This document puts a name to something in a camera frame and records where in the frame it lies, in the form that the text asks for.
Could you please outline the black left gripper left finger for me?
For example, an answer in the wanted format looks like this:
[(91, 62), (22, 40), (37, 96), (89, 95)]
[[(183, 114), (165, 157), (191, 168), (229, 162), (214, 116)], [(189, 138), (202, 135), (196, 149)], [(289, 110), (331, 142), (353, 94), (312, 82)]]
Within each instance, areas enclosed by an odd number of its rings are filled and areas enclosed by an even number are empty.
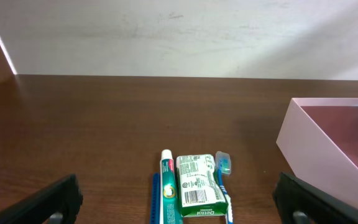
[(0, 223), (43, 223), (54, 214), (60, 223), (74, 223), (83, 204), (75, 174), (65, 176), (0, 211)]

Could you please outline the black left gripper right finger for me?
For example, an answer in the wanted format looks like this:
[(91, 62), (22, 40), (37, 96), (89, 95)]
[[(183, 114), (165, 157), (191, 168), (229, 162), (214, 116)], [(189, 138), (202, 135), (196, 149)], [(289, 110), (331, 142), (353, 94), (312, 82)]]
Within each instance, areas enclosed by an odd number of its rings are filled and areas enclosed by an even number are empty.
[(358, 224), (358, 209), (291, 174), (280, 173), (272, 196), (282, 223)]

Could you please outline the green Dettol soap pack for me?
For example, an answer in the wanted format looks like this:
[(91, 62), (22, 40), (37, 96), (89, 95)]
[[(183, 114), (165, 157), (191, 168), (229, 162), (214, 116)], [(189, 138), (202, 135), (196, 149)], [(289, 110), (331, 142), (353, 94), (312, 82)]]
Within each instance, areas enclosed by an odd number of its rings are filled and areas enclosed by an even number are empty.
[(228, 202), (218, 185), (211, 154), (176, 159), (180, 213), (183, 217), (224, 216)]

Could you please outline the white open cardboard box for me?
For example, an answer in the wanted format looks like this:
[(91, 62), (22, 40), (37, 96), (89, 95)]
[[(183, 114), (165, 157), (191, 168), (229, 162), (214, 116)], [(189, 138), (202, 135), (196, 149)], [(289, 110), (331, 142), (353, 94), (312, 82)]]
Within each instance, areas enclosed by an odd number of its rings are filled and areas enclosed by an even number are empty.
[(358, 98), (292, 98), (277, 146), (298, 178), (358, 209)]

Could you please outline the blue white toothbrush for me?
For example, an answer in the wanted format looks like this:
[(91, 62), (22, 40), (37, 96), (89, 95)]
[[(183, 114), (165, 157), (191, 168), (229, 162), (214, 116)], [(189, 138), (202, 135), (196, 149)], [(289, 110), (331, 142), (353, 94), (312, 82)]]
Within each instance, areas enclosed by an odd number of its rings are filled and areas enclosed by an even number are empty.
[(233, 224), (233, 214), (232, 214), (232, 203), (231, 198), (225, 188), (223, 176), (231, 174), (231, 158), (228, 153), (217, 151), (216, 152), (216, 169), (218, 176), (218, 184), (221, 188), (223, 195), (227, 201), (227, 212), (225, 214), (226, 224)]

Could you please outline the green white toothpaste tube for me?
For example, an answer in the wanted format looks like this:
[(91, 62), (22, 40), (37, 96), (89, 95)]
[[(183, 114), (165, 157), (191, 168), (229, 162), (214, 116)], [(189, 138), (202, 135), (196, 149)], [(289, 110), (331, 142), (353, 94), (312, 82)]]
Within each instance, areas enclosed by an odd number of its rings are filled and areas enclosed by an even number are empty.
[(183, 224), (174, 168), (171, 150), (164, 149), (160, 160), (160, 224)]

